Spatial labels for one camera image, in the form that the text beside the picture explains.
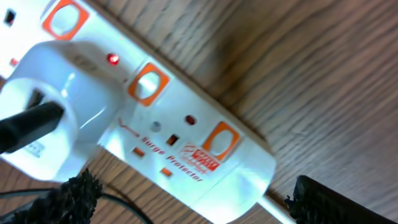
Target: wooden surface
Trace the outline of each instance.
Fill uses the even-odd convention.
[[[96,2],[267,138],[275,194],[306,174],[398,222],[397,1]],[[155,223],[208,222],[107,152],[90,168]],[[1,191],[51,185],[0,169]],[[137,222],[109,202],[97,211],[93,223]],[[255,205],[235,223],[276,221]]]

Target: plug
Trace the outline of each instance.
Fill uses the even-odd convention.
[[[123,105],[123,84],[104,65],[88,59],[90,52],[80,49],[78,44],[62,41],[33,46],[0,94],[0,119],[16,120],[20,128],[35,133],[26,132],[22,142],[14,142],[9,151],[14,152],[1,157],[35,179],[65,182],[76,176],[95,154],[100,137]],[[24,114],[45,105],[56,105],[62,113],[56,119],[41,113],[42,122],[22,122]],[[31,121],[39,124],[29,129]],[[35,131],[40,125],[46,127],[41,135]]]

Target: white plug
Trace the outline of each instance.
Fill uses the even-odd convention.
[[[78,44],[51,41],[35,45],[2,89],[0,119],[26,110],[32,102],[56,102],[64,113],[54,131],[1,156],[33,178],[67,181],[93,155],[121,107],[121,85],[81,53]]]

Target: red indicator light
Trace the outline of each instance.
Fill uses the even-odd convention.
[[[106,56],[106,59],[111,65],[117,65],[120,61],[120,58],[117,54],[110,53]]]

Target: black cable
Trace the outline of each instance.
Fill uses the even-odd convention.
[[[13,153],[52,132],[63,109],[54,102],[43,103],[0,121],[0,154]]]
[[[13,190],[9,192],[0,192],[0,199],[13,198],[13,197],[26,197],[32,195],[46,194],[53,190],[53,188],[47,189],[26,189],[26,190]],[[153,222],[145,215],[143,211],[139,208],[133,207],[132,205],[125,202],[123,199],[115,197],[110,194],[102,194],[101,196],[104,199],[110,200],[116,204],[122,205],[126,209],[128,209],[131,213],[135,214],[136,217],[141,219],[141,221],[145,224],[153,224]]]

